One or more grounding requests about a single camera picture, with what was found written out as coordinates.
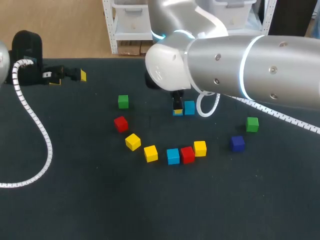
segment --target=white loop cable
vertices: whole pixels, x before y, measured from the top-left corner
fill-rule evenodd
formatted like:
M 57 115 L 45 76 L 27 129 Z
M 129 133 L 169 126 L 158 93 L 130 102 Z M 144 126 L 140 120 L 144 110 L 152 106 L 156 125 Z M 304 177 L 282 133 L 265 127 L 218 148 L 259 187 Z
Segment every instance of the white loop cable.
M 13 65 L 12 80 L 13 80 L 13 85 L 14 85 L 15 92 L 16 92 L 21 104 L 23 105 L 25 110 L 29 113 L 29 115 L 32 117 L 33 121 L 36 123 L 37 127 L 41 131 L 41 133 L 43 135 L 43 138 L 44 138 L 44 140 L 46 142 L 46 147 L 47 147 L 46 162 L 44 164 L 44 167 L 41 169 L 41 171 L 37 175 L 35 175 L 34 177 L 32 177 L 32 178 L 30 178 L 30 179 L 28 179 L 26 181 L 21 181 L 21 182 L 0 183 L 0 188 L 18 188 L 18 187 L 22 187 L 22 186 L 26 186 L 26 185 L 32 184 L 33 182 L 35 182 L 36 180 L 41 178 L 41 176 L 48 170 L 48 168 L 50 166 L 50 163 L 51 163 L 51 160 L 52 160 L 52 157 L 53 157 L 53 148 L 52 148 L 50 137 L 49 137 L 45 127 L 42 125 L 41 121 L 37 117 L 37 115 L 34 113 L 34 111 L 31 109 L 31 107 L 29 106 L 29 104 L 25 100 L 25 97 L 24 97 L 24 95 L 22 94 L 22 92 L 20 90 L 20 85 L 19 85 L 19 81 L 18 81 L 18 70 L 19 70 L 19 67 L 20 66 L 26 66 L 26 65 L 33 65 L 33 64 L 34 64 L 33 61 L 26 60 L 26 59 L 22 59 L 22 60 L 17 61 Z
M 188 60 L 187 58 L 185 59 L 185 62 L 184 64 L 187 66 L 188 65 Z M 207 118 L 207 117 L 210 117 L 216 110 L 218 104 L 219 104 L 219 100 L 220 100 L 220 94 L 219 93 L 215 93 L 215 92 L 210 92 L 210 91 L 201 91 L 200 88 L 198 88 L 198 86 L 196 85 L 195 81 L 193 80 L 190 72 L 188 71 L 187 72 L 187 75 L 189 76 L 189 81 L 191 83 L 191 86 L 199 93 L 199 96 L 198 98 L 196 99 L 196 110 L 198 112 L 198 114 L 203 117 L 203 118 Z M 204 113 L 201 109 L 201 101 L 202 99 L 204 98 L 204 96 L 212 96 L 216 94 L 216 97 L 215 97 L 215 102 L 213 104 L 213 107 L 212 109 L 207 112 L 207 113 Z

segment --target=floor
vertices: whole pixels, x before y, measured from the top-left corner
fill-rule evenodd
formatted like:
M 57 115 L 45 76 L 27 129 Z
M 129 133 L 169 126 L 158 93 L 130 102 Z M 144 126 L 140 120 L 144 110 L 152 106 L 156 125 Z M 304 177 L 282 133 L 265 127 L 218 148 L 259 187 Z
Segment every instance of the floor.
M 0 40 L 8 49 L 18 31 L 29 30 L 41 36 L 44 58 L 118 57 L 111 54 L 102 0 L 0 2 Z

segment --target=wooden block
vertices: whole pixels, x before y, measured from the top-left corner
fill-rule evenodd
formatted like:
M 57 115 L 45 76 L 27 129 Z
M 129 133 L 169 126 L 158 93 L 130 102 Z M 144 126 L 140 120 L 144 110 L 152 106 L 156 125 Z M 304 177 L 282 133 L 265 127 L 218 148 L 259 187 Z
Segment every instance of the wooden block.
M 184 102 L 184 115 L 195 115 L 195 101 L 185 101 Z
M 242 136 L 233 136 L 230 140 L 232 152 L 243 152 L 245 150 L 245 140 Z
M 193 150 L 196 157 L 205 157 L 207 155 L 207 146 L 205 141 L 195 141 Z
M 82 69 L 80 69 L 80 80 L 82 82 L 86 82 L 87 81 L 87 73 L 85 71 L 83 71 Z
M 123 133 L 129 129 L 128 122 L 123 116 L 117 117 L 114 120 L 114 125 L 119 133 Z
M 183 164 L 190 164 L 195 161 L 195 153 L 191 146 L 181 148 L 181 157 Z
M 168 165 L 179 164 L 180 163 L 180 155 L 178 148 L 168 149 L 166 151 L 166 155 L 168 158 Z
M 184 110 L 183 109 L 177 109 L 172 111 L 173 116 L 183 116 L 184 115 Z
M 118 106 L 119 106 L 119 109 L 128 109 L 129 108 L 128 95 L 119 95 L 118 96 Z
M 130 148 L 131 151 L 134 151 L 141 146 L 141 140 L 137 135 L 132 133 L 125 139 L 125 145 Z
M 247 132 L 256 133 L 259 129 L 259 121 L 257 117 L 248 117 L 246 119 L 245 128 Z
M 147 163 L 158 160 L 158 152 L 155 145 L 144 148 L 144 156 Z

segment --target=robotic arm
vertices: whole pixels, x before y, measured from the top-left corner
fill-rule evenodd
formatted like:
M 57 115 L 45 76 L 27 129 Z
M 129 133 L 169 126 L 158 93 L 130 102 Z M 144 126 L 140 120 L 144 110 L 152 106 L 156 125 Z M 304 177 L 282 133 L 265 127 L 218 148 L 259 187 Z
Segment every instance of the robotic arm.
M 228 36 L 193 0 L 149 1 L 153 40 L 147 72 L 160 88 L 193 87 L 278 105 L 320 108 L 320 42 L 295 36 Z

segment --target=dark gray mat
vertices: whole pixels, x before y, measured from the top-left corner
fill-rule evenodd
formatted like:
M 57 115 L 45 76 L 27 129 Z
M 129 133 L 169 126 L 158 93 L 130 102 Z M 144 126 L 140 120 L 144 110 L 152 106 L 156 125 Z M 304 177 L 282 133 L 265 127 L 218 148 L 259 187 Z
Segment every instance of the dark gray mat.
M 142 59 L 46 62 L 82 67 L 88 82 L 22 88 L 51 137 L 53 161 L 35 183 L 0 189 L 1 239 L 320 238 L 320 135 L 226 96 L 210 118 L 173 117 L 170 96 L 145 87 Z M 120 94 L 129 95 L 129 110 L 118 110 Z M 12 86 L 0 88 L 0 103 L 0 182 L 23 181 L 43 167 L 46 145 Z M 319 112 L 276 109 L 320 125 Z M 141 138 L 134 152 L 129 133 L 114 128 L 121 115 Z M 257 134 L 245 134 L 248 116 L 259 118 Z M 230 152 L 230 137 L 241 134 L 245 152 Z M 166 149 L 199 140 L 207 157 L 167 165 Z M 146 163 L 149 145 L 158 162 Z

